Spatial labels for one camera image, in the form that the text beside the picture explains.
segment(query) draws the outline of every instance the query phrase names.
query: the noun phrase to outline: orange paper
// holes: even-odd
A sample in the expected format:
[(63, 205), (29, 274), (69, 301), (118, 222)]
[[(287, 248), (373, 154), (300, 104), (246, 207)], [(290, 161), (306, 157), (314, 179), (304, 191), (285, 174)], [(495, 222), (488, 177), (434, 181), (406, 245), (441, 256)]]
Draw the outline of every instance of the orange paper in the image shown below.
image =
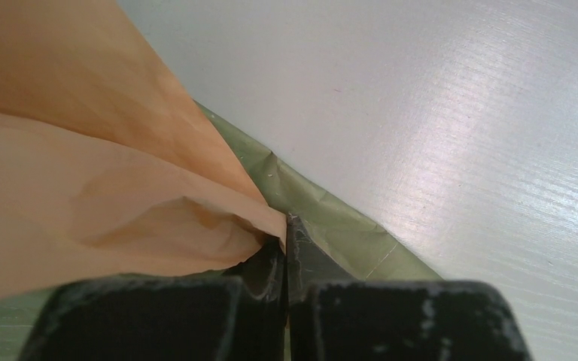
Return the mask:
[(0, 298), (187, 275), (284, 240), (236, 157), (109, 0), (0, 0)]

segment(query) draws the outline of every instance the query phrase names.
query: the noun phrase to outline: white surface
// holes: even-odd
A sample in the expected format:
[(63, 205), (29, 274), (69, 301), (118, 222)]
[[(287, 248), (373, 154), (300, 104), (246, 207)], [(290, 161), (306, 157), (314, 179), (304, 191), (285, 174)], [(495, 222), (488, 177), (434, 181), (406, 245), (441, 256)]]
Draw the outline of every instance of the white surface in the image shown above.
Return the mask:
[(193, 97), (578, 359), (578, 0), (120, 3)]

